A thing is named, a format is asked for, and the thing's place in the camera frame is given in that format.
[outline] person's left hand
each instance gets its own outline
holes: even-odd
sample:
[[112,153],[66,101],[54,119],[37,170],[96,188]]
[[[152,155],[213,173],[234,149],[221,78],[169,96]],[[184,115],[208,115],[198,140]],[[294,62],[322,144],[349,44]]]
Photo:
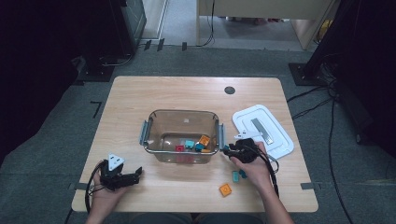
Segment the person's left hand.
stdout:
[[92,205],[91,205],[91,212],[88,215],[87,224],[88,223],[102,223],[105,218],[110,215],[110,213],[114,210],[122,195],[128,191],[128,187],[126,188],[119,188],[114,191],[108,190],[103,188],[100,183],[100,176],[99,170],[93,177],[94,182],[94,190],[95,191],[92,195]]

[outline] white lid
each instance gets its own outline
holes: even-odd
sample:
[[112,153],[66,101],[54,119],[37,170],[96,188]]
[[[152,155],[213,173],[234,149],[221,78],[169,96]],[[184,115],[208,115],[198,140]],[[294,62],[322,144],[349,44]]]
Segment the white lid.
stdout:
[[273,142],[268,145],[262,136],[252,137],[255,142],[264,142],[265,149],[269,155],[275,159],[279,159],[294,150],[294,144],[290,137],[265,106],[254,105],[233,114],[233,123],[240,133],[260,131],[253,124],[253,119],[257,119],[260,122],[273,140]]

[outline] small colored block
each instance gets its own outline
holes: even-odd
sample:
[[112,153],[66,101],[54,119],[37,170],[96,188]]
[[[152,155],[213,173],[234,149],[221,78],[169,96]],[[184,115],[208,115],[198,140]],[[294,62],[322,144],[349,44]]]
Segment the small colored block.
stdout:
[[239,182],[239,173],[237,171],[233,171],[233,182],[234,183]]
[[232,190],[230,188],[230,186],[228,184],[224,184],[219,188],[221,194],[223,197],[228,196],[229,194],[231,194]]
[[184,146],[176,146],[175,151],[178,151],[178,152],[184,151]]
[[247,174],[245,173],[245,171],[244,170],[239,170],[239,174],[242,176],[242,178],[244,178],[244,179],[246,179],[246,178],[248,178],[248,176],[247,176]]
[[230,150],[230,147],[228,145],[225,145],[222,150]]
[[186,143],[184,144],[184,147],[187,149],[192,149],[194,147],[194,142],[191,140],[186,140]]
[[201,151],[201,150],[204,149],[204,148],[205,148],[205,146],[202,145],[201,143],[197,143],[197,144],[195,145],[195,151]]
[[207,147],[207,145],[209,145],[209,141],[209,137],[202,135],[198,142]]

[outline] orange block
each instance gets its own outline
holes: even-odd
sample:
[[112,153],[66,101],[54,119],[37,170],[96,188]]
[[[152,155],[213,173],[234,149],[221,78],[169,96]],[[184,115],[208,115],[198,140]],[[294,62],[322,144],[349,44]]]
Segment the orange block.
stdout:
[[209,137],[202,135],[198,142],[207,147],[207,145],[209,145],[209,141]]
[[223,195],[223,197],[228,196],[232,192],[232,190],[228,184],[221,185],[219,190],[220,190],[221,194]]

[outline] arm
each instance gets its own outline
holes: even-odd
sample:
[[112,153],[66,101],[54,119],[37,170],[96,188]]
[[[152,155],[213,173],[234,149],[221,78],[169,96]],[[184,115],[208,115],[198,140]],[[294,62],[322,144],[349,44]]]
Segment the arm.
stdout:
[[[265,147],[262,142],[257,143],[257,145],[265,152]],[[293,223],[288,211],[286,211],[285,206],[275,193],[265,162],[260,157],[256,158],[256,160],[251,163],[242,163],[235,157],[231,157],[231,161],[246,172],[248,179],[260,193],[268,223]]]
[[[102,185],[100,185],[99,173],[95,174],[93,177],[93,182],[95,185],[94,189],[102,188]],[[100,189],[94,192],[92,195],[91,212],[88,215],[86,224],[103,223],[105,218],[114,210],[117,203],[127,190],[128,188],[120,188],[116,189],[115,191]]]

